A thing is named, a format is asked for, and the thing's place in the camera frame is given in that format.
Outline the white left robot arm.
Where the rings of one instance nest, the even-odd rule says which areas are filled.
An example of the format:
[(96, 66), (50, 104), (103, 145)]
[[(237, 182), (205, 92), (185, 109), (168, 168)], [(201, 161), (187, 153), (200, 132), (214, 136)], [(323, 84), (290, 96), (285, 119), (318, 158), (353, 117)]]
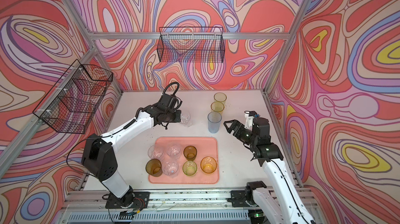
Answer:
[(128, 122), (102, 135), (92, 134), (87, 138), (81, 164), (109, 190), (120, 207), (131, 207), (135, 196), (118, 171), (116, 154), (146, 130), (158, 125), (167, 129), (169, 123), (181, 122), (181, 105), (182, 100), (174, 93), (163, 93), (157, 103), (139, 108)]

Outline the clear glass small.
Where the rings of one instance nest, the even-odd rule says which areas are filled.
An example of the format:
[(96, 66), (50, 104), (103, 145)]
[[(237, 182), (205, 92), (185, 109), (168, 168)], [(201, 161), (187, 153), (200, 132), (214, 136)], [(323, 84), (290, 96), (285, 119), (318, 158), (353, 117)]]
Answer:
[(190, 127), (192, 125), (191, 114), (188, 110), (181, 111), (181, 121), (180, 123), (185, 127)]

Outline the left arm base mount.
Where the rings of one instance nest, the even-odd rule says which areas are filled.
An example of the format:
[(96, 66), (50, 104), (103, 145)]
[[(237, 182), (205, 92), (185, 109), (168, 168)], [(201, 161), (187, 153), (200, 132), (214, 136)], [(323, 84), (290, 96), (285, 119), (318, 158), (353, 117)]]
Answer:
[(106, 209), (120, 209), (120, 208), (133, 208), (136, 210), (143, 210), (148, 207), (150, 199), (150, 192), (148, 191), (135, 191), (130, 186), (128, 192), (122, 197), (118, 198), (113, 193), (109, 193), (105, 208)]

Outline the amber glass tumbler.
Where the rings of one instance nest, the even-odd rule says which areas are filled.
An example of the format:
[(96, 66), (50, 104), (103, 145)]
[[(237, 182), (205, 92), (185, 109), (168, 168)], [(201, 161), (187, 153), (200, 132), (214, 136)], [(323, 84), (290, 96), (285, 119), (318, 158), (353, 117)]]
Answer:
[(201, 169), (206, 174), (212, 174), (217, 169), (217, 161), (210, 156), (206, 156), (201, 160)]

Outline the clear faceted glass tumbler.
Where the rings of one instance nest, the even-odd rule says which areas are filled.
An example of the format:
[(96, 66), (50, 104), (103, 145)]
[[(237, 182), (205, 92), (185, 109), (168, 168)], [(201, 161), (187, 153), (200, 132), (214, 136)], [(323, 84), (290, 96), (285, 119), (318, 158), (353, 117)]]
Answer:
[(158, 144), (152, 145), (148, 150), (148, 156), (150, 159), (164, 159), (164, 147)]

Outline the clear glass tumbler front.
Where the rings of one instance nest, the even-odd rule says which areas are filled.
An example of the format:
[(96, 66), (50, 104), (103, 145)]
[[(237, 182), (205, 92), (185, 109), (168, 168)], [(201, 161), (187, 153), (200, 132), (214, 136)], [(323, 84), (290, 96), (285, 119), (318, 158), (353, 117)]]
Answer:
[(179, 163), (175, 159), (167, 159), (162, 162), (162, 172), (167, 176), (174, 176), (179, 171)]

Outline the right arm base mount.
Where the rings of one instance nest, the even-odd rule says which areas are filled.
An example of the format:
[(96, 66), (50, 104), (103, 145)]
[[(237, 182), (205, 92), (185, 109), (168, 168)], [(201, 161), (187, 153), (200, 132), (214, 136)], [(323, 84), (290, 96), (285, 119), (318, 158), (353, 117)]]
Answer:
[(231, 203), (233, 207), (259, 207), (253, 199), (253, 191), (259, 188), (266, 189), (267, 186), (263, 181), (248, 182), (244, 190), (230, 191), (230, 198), (227, 202)]

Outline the dark olive dotted glass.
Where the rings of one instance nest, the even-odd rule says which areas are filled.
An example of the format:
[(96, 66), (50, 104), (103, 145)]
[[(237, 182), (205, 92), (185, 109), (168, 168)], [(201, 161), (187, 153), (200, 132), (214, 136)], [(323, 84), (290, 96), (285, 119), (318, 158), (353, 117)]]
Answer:
[(146, 172), (153, 177), (160, 177), (163, 173), (162, 164), (159, 159), (151, 159), (146, 164)]

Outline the small dark amber glass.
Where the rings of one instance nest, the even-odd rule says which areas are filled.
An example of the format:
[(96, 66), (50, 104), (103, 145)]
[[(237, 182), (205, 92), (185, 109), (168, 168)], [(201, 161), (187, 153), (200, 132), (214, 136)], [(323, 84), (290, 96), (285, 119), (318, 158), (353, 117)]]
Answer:
[(188, 161), (194, 161), (196, 159), (197, 153), (198, 151), (193, 145), (189, 145), (183, 150), (183, 155)]

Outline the yellow tall glass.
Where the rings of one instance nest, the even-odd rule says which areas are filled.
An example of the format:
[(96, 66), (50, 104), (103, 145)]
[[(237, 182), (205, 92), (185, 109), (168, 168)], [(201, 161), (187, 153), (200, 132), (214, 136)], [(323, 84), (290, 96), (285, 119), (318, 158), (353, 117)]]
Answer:
[(210, 105), (211, 111), (218, 112), (219, 114), (223, 114), (225, 110), (225, 105), (222, 102), (213, 102)]

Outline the green glass tumbler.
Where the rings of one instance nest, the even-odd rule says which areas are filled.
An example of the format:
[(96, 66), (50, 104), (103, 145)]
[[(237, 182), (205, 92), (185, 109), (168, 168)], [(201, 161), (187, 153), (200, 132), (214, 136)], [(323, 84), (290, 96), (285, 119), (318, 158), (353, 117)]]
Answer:
[(196, 162), (188, 160), (183, 164), (182, 170), (186, 176), (193, 176), (196, 174), (198, 167)]

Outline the pink plastic tray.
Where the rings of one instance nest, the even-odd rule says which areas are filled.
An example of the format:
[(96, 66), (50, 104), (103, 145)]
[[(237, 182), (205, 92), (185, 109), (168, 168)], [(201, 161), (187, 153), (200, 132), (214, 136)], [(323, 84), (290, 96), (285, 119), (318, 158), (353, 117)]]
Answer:
[[(214, 173), (206, 174), (201, 169), (201, 160), (210, 156), (213, 157), (218, 163), (218, 148), (217, 140), (213, 137), (160, 137), (156, 140), (155, 144), (164, 147), (164, 160), (172, 159), (166, 153), (166, 146), (170, 143), (179, 143), (182, 146), (182, 153), (179, 159), (175, 159), (179, 163), (179, 171), (174, 176), (167, 176), (164, 173), (160, 177), (153, 177), (149, 175), (149, 182), (158, 184), (215, 184), (219, 181), (218, 166)], [(193, 145), (197, 149), (197, 156), (194, 162), (197, 164), (197, 172), (193, 176), (186, 176), (183, 173), (182, 166), (188, 161), (183, 155), (185, 147)]]

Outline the yellow-green tall glass back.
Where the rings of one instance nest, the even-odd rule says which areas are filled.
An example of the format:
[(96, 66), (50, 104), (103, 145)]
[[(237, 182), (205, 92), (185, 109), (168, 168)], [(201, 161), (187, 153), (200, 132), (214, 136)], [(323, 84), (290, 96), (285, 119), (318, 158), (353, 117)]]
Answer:
[(214, 101), (226, 104), (227, 96), (223, 92), (217, 92), (214, 94)]

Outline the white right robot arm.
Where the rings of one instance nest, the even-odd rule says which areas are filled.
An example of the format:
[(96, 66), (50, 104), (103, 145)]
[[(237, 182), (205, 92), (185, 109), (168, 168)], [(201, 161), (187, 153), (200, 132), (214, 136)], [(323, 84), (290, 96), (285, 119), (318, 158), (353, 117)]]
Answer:
[(289, 179), (280, 148), (271, 141), (269, 120), (256, 117), (251, 129), (238, 120), (229, 120), (224, 122), (224, 127), (251, 151), (276, 195), (274, 200), (262, 181), (248, 182), (244, 193), (246, 204), (258, 206), (271, 224), (314, 224), (314, 217)]

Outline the blue textured tall glass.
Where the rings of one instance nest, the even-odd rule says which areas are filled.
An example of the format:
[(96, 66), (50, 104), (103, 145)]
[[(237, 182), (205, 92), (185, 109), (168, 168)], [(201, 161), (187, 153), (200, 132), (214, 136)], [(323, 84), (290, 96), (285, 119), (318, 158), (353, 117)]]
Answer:
[(207, 116), (208, 120), (208, 131), (212, 134), (219, 131), (219, 127), (222, 121), (222, 115), (219, 112), (210, 112)]

